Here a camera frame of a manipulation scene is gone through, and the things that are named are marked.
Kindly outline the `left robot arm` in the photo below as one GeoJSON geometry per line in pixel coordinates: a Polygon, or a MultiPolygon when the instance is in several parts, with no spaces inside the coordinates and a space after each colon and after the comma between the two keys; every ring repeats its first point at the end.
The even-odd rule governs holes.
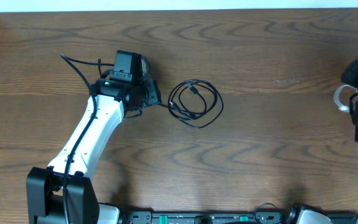
{"type": "Polygon", "coordinates": [[[101,154],[126,113],[161,102],[148,59],[119,50],[99,79],[86,82],[85,112],[66,145],[47,168],[33,167],[26,179],[29,223],[124,223],[120,209],[97,200],[92,179],[101,154]]]}

